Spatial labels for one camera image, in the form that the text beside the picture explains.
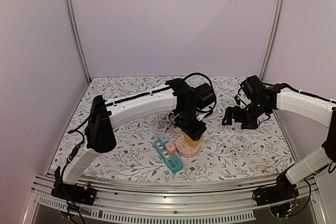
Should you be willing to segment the yellow cube socket adapter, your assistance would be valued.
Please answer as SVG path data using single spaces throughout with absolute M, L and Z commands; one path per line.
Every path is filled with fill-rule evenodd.
M 196 140 L 192 140 L 186 133 L 183 133 L 183 137 L 184 137 L 184 141 L 191 147 L 196 148 L 200 145 L 200 143 L 204 140 L 204 135 L 202 134 L 202 136 L 196 141 Z

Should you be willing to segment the pink round power socket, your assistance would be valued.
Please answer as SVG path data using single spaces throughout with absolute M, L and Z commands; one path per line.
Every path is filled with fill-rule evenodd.
M 199 146 L 191 147 L 183 138 L 179 138 L 175 142 L 176 151 L 182 157 L 193 157 L 199 152 Z

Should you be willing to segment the pink USB charger plug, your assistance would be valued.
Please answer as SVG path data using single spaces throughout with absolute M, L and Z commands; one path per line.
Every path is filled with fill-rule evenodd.
M 165 153 L 166 157 L 173 157 L 176 155 L 176 147 L 173 143 L 167 142 L 165 143 Z

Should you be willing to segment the blue USB charger plug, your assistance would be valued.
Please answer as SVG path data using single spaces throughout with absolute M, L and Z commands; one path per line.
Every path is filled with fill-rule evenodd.
M 161 135 L 159 136 L 159 141 L 160 141 L 160 144 L 161 144 L 162 146 L 165 146 L 166 143 L 169 142 L 169 138 L 167 137 L 166 134 L 161 134 Z

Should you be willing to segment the teal power strip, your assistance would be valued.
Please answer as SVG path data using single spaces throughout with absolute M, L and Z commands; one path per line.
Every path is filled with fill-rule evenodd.
M 183 163 L 180 160 L 180 158 L 177 156 L 177 154 L 173 157 L 166 157 L 164 156 L 165 153 L 165 146 L 162 146 L 160 144 L 160 141 L 157 140 L 154 142 L 154 148 L 159 154 L 160 158 L 162 161 L 166 164 L 166 166 L 169 168 L 169 170 L 173 173 L 176 174 L 180 172 L 183 169 Z

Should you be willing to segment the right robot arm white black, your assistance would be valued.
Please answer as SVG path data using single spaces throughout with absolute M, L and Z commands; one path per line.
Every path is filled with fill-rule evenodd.
M 250 101 L 241 108 L 239 105 L 227 107 L 223 125 L 240 123 L 242 129 L 255 130 L 259 127 L 258 118 L 273 111 L 291 112 L 311 119 L 328 128 L 328 135 L 321 147 L 308 154 L 303 160 L 285 172 L 285 180 L 274 186 L 271 196 L 276 201 L 284 200 L 291 194 L 292 185 L 315 174 L 335 162 L 335 101 L 318 95 L 303 92 L 287 83 L 265 86 L 257 76 L 250 76 L 240 84 L 240 89 Z

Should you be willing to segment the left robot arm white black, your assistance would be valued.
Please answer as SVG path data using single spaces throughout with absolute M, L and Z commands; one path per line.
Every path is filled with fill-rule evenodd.
M 175 115 L 174 125 L 192 141 L 197 142 L 206 131 L 206 124 L 199 115 L 209 116 L 217 103 L 210 80 L 198 87 L 191 87 L 184 78 L 171 79 L 154 89 L 124 98 L 105 100 L 96 96 L 88 117 L 68 134 L 79 133 L 82 140 L 68 155 L 63 168 L 55 171 L 59 182 L 57 190 L 67 200 L 78 195 L 75 185 L 86 168 L 101 154 L 112 151 L 116 145 L 114 129 L 129 121 L 154 113 L 171 111 Z

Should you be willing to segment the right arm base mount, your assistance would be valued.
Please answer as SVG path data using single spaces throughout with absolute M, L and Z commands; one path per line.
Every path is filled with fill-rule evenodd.
M 282 172 L 277 176 L 274 186 L 260 186 L 255 189 L 252 194 L 252 199 L 257 203 L 257 206 L 263 206 L 298 196 L 299 192 L 296 184 L 292 184 L 286 177 L 286 172 Z

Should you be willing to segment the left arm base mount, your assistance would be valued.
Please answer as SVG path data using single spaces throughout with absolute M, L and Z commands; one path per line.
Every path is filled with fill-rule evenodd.
M 51 190 L 51 195 L 56 198 L 68 200 L 69 202 L 93 206 L 97 191 L 91 187 L 91 182 L 85 185 L 71 185 L 63 181 L 63 170 L 60 166 L 55 170 L 55 181 Z

